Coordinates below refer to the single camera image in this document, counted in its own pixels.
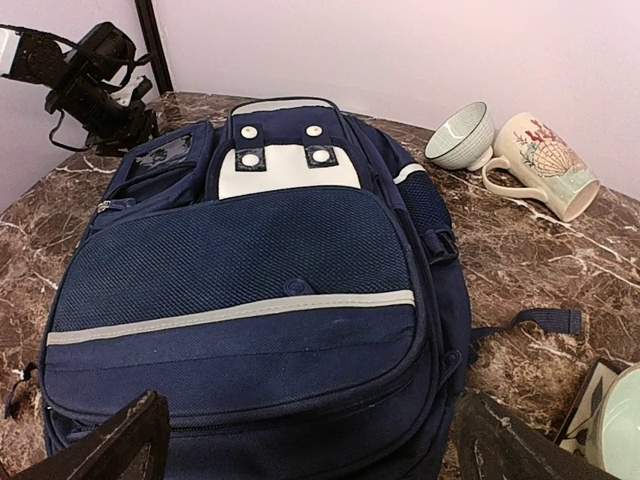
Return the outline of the navy blue student backpack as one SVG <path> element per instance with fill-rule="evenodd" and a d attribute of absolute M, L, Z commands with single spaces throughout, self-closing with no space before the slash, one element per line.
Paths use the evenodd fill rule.
<path fill-rule="evenodd" d="M 52 305 L 46 451 L 153 390 L 169 479 L 435 479 L 478 335 L 458 254 L 424 167 L 329 101 L 140 145 Z"/>

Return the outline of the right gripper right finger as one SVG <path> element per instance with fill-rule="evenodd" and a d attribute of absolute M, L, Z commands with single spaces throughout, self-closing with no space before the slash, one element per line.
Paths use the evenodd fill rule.
<path fill-rule="evenodd" d="M 530 428 L 520 416 L 484 393 L 458 401 L 453 423 L 463 479 L 596 480 L 613 476 Z"/>

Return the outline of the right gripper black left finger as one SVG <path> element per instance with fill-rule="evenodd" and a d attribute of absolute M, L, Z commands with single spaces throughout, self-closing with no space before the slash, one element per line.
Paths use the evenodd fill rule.
<path fill-rule="evenodd" d="M 29 469 L 31 479 L 162 479 L 168 402 L 147 391 L 90 435 Z"/>

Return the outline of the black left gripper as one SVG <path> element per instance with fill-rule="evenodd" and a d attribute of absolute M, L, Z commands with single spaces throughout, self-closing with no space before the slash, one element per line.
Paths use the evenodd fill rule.
<path fill-rule="evenodd" d="M 60 112 L 56 126 L 49 132 L 52 145 L 65 150 L 95 150 L 98 155 L 125 155 L 133 148 L 159 136 L 156 112 L 142 100 L 129 106 L 119 105 L 88 77 L 74 81 L 64 93 L 51 91 L 45 110 Z M 66 114 L 87 131 L 85 143 L 74 147 L 54 139 Z"/>

